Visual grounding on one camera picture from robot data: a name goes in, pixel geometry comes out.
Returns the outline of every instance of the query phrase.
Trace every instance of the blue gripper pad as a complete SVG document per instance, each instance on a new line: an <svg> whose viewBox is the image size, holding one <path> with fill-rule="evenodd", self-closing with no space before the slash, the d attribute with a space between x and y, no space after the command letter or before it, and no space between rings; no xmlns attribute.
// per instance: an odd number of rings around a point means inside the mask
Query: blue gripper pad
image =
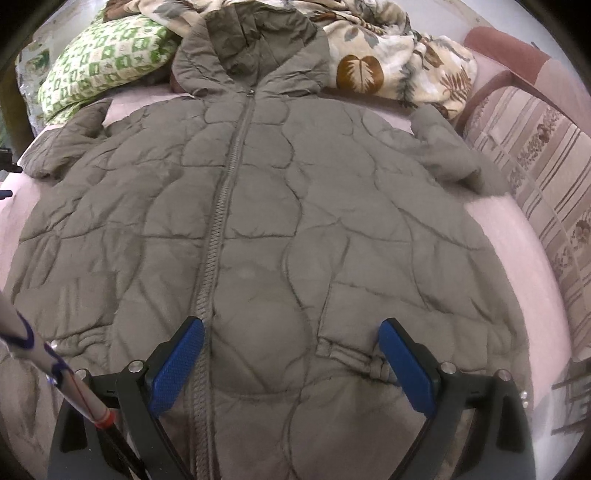
<svg viewBox="0 0 591 480"><path fill-rule="evenodd" d="M436 407L431 379L387 320L379 327L378 341L414 410L431 417Z"/></svg>
<svg viewBox="0 0 591 480"><path fill-rule="evenodd" d="M187 377L193 370L204 339L203 323L195 319L152 382L152 398L148 408L154 417L173 407Z"/></svg>

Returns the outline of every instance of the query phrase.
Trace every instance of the jacket hood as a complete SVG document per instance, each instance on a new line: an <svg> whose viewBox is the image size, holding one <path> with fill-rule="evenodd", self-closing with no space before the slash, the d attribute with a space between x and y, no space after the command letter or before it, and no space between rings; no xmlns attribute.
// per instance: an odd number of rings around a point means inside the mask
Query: jacket hood
<svg viewBox="0 0 591 480"><path fill-rule="evenodd" d="M303 96L328 81L321 27L294 9L241 2L207 14L182 42L173 72L195 96L247 92Z"/></svg>

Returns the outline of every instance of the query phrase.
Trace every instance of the bed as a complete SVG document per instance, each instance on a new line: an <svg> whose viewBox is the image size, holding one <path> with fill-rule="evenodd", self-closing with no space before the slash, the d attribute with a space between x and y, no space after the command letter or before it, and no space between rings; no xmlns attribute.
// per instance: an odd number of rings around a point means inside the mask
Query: bed
<svg viewBox="0 0 591 480"><path fill-rule="evenodd" d="M336 92L326 95L342 98ZM172 93L168 85L126 89L114 96L105 125L144 105L176 96L182 94ZM366 105L392 126L410 131L406 112L362 96L348 96L348 100ZM10 174L2 187L11 189L14 195L0 202L0 288L6 281L20 230L38 199L52 184ZM558 474L581 437L581 433L571 434L565 442L562 435L551 435L552 430L561 422L564 424L566 419L566 398L552 386L565 379L572 355L566 311L558 284L538 236L510 196L475 200L467 190L455 188L450 192L465 204L466 210L489 238L523 311L530 343L533 391L527 392L527 396L534 406L532 436L537 478L550 480Z"/></svg>

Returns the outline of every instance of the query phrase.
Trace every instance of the hooded coat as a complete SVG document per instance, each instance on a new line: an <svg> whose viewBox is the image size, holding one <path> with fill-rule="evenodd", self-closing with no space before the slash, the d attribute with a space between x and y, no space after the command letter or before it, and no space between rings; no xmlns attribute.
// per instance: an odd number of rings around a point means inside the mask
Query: hooded coat
<svg viewBox="0 0 591 480"><path fill-rule="evenodd" d="M199 480L387 479L424 417L377 345L396 317L438 361L530 389L517 300L478 224L441 186L504 192L432 107L414 136L318 98L322 29L247 2L176 56L190 97L103 129L103 100L44 134L6 293L93 375L145 359L188 315L207 339L162 417ZM0 353L0 430L44 478L60 397ZM457 456L461 445L452 453Z"/></svg>

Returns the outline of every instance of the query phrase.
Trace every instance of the red band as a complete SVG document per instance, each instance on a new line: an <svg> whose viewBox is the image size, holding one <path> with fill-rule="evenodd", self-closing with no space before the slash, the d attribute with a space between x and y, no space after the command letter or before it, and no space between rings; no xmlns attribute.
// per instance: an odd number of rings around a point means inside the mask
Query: red band
<svg viewBox="0 0 591 480"><path fill-rule="evenodd" d="M106 419L97 421L95 423L97 428L104 430L111 427L111 425L115 424L115 413L111 409L109 409L108 412L109 413Z"/></svg>

